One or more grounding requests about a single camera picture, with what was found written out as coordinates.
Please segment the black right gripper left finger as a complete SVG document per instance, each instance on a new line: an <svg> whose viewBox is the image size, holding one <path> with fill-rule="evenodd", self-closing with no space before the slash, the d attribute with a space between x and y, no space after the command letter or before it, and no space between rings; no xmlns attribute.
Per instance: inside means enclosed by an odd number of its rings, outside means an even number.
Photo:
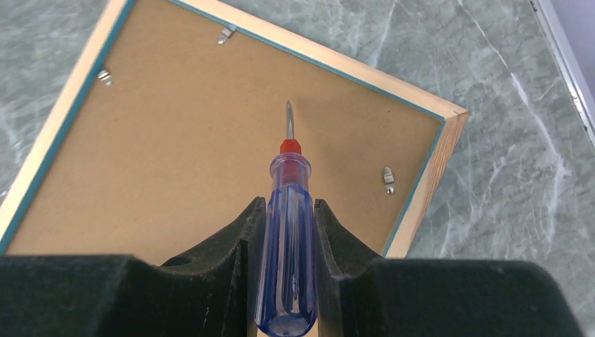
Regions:
<svg viewBox="0 0 595 337"><path fill-rule="evenodd" d="M1 258L2 336L255 336L265 201L156 266L132 255Z"/></svg>

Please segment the blue handled screwdriver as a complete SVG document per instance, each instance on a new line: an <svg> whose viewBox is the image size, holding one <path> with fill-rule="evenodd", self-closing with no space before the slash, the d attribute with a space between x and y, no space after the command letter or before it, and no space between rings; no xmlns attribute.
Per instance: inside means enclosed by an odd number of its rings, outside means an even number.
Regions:
<svg viewBox="0 0 595 337"><path fill-rule="evenodd" d="M286 137L269 167L272 193L255 305L255 323L268 336L304 336L318 310L312 167L295 138L286 103Z"/></svg>

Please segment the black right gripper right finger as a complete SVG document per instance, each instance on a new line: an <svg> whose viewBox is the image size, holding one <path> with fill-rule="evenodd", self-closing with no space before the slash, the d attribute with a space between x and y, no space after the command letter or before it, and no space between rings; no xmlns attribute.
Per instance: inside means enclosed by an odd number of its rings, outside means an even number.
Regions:
<svg viewBox="0 0 595 337"><path fill-rule="evenodd" d="M558 284L522 260L384 258L314 205L320 336L581 336Z"/></svg>

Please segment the blue picture frame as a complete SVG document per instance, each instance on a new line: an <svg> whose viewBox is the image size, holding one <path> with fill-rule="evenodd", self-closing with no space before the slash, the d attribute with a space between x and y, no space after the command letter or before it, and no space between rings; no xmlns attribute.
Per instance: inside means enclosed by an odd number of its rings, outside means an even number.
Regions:
<svg viewBox="0 0 595 337"><path fill-rule="evenodd" d="M198 244L270 195L287 102L310 195L406 255L468 111L220 1L108 2L1 206L1 251L161 263Z"/></svg>

